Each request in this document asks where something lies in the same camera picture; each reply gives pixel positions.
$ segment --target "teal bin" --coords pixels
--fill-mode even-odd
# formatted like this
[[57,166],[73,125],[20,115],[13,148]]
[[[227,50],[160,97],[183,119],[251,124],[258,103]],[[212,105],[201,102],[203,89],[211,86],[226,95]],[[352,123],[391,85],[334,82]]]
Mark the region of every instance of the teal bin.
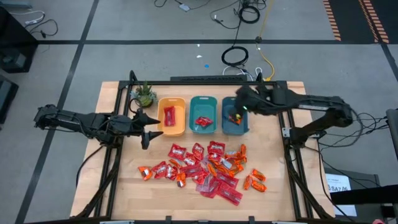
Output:
[[223,99],[222,123],[223,133],[228,135],[243,135],[249,131],[248,128],[248,112],[243,113],[241,124],[237,125],[229,121],[229,111],[234,108],[235,97],[226,97]]
[[[195,120],[204,116],[213,120],[213,124],[203,128]],[[191,100],[189,128],[198,134],[212,134],[217,129],[217,99],[212,96],[195,96]]]

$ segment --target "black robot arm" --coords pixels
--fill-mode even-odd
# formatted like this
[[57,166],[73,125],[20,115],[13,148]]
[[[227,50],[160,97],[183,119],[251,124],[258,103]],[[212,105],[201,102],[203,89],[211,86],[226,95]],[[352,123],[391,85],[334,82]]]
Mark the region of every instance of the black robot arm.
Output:
[[82,133],[88,138],[96,138],[100,144],[105,146],[117,147],[115,139],[118,136],[141,136],[142,148],[147,149],[150,140],[163,134],[162,131],[145,132],[145,125],[159,124],[160,121],[148,117],[142,112],[142,109],[138,109],[131,119],[111,113],[80,114],[60,110],[55,105],[46,105],[39,108],[34,121],[36,122],[35,127],[41,129],[66,128]]
[[236,91],[235,107],[230,111],[235,119],[242,117],[244,110],[262,115],[276,115],[291,109],[324,111],[325,115],[302,128],[284,130],[293,146],[304,147],[307,139],[317,134],[322,136],[325,130],[336,127],[347,127],[353,123],[351,107],[340,97],[300,95],[284,88],[267,89],[259,85],[256,90],[242,86]]

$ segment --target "potted plant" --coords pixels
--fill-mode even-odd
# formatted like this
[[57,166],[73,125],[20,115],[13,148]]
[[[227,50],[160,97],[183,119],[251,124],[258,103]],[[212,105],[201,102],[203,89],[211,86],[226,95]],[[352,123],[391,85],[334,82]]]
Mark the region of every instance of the potted plant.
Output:
[[157,101],[156,93],[152,91],[152,86],[149,86],[147,81],[144,82],[143,86],[139,85],[135,92],[132,91],[131,95],[139,101],[143,108],[148,108],[154,101]]

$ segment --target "gray floor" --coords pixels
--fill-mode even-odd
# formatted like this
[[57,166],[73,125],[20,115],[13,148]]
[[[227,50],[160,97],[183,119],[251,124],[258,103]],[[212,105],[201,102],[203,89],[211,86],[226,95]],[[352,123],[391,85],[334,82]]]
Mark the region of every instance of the gray floor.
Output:
[[[204,1],[184,2],[193,6]],[[100,0],[88,39],[232,39],[235,32],[214,23],[208,15],[228,2],[212,1],[196,11],[183,12],[172,0],[163,8],[155,8],[153,1],[148,0]],[[50,39],[78,40],[93,0],[32,3],[34,10],[44,10],[47,18],[57,20],[60,31]],[[218,18],[234,26],[238,20],[232,15],[232,9],[228,9],[218,13]],[[28,20],[21,16],[18,19]],[[245,24],[239,39],[255,38],[260,25]],[[270,13],[264,38],[333,40],[333,34],[322,1],[278,0]],[[262,67],[264,74],[269,74],[270,69],[255,45],[242,46],[249,50],[246,64],[249,72]],[[64,109],[94,111],[101,82],[127,79],[132,69],[140,80],[220,75],[224,69],[220,57],[228,47],[223,44],[85,45]],[[76,48],[77,45],[40,45],[29,73],[3,73],[20,88],[0,132],[0,177],[6,180],[0,185],[1,223],[15,222],[45,139],[45,131],[33,128],[37,107],[57,104]],[[275,80],[303,81],[308,94],[341,96],[357,112],[375,117],[383,117],[385,110],[398,105],[398,82],[379,45],[264,44],[260,48],[275,65]],[[389,45],[389,48],[397,58],[398,46]],[[239,56],[233,53],[229,59]],[[330,132],[350,133],[357,128],[354,124]],[[86,144],[82,135],[56,133],[26,222],[68,218],[75,193],[75,175]],[[378,174],[382,185],[398,183],[398,162],[388,130],[364,136],[351,147],[325,149],[324,156],[339,169]]]

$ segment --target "wooden table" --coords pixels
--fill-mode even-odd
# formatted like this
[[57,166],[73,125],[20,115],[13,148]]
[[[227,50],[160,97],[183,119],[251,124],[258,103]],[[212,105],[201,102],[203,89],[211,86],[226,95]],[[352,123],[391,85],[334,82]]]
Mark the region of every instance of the wooden table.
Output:
[[[305,94],[302,82],[288,82],[296,93]],[[104,82],[99,94],[97,113],[112,112],[116,99],[118,82]],[[186,101],[185,133],[179,137],[159,136],[150,142],[148,150],[141,149],[141,138],[124,138],[123,153],[119,170],[118,184],[114,201],[113,220],[164,220],[171,215],[173,220],[248,220],[254,216],[256,221],[293,221],[294,208],[290,192],[289,179],[284,161],[284,150],[280,133],[279,120],[276,116],[249,115],[250,131],[243,136],[227,136],[222,133],[221,119],[214,135],[193,134],[188,127],[189,107],[192,97],[197,95],[214,96],[218,100],[218,117],[221,117],[221,101],[226,96],[234,96],[238,86],[153,86],[159,98],[178,96]],[[152,118],[157,117],[157,105],[145,112]],[[296,126],[303,126],[312,121],[311,114],[305,110],[294,110]],[[146,130],[156,131],[156,125],[147,126]],[[186,147],[191,151],[195,142],[207,146],[209,141],[226,143],[226,150],[237,150],[240,144],[248,148],[248,163],[245,170],[239,173],[237,190],[243,194],[239,206],[216,196],[213,199],[202,197],[195,191],[196,184],[187,179],[187,186],[177,187],[176,182],[168,179],[142,180],[138,166],[154,166],[161,161],[168,161],[167,154],[172,143]],[[308,140],[307,146],[316,148],[314,140]],[[89,140],[86,157],[98,148],[96,140]],[[105,150],[93,156],[81,171],[71,215],[79,213],[97,191],[103,167]],[[325,197],[319,171],[318,154],[302,149],[302,158],[311,193],[320,205],[334,216],[333,206]],[[260,193],[254,189],[243,190],[245,176],[256,168],[267,177],[267,192]],[[305,216],[303,197],[297,188],[301,214]],[[101,214],[105,213],[108,192],[104,195]]]

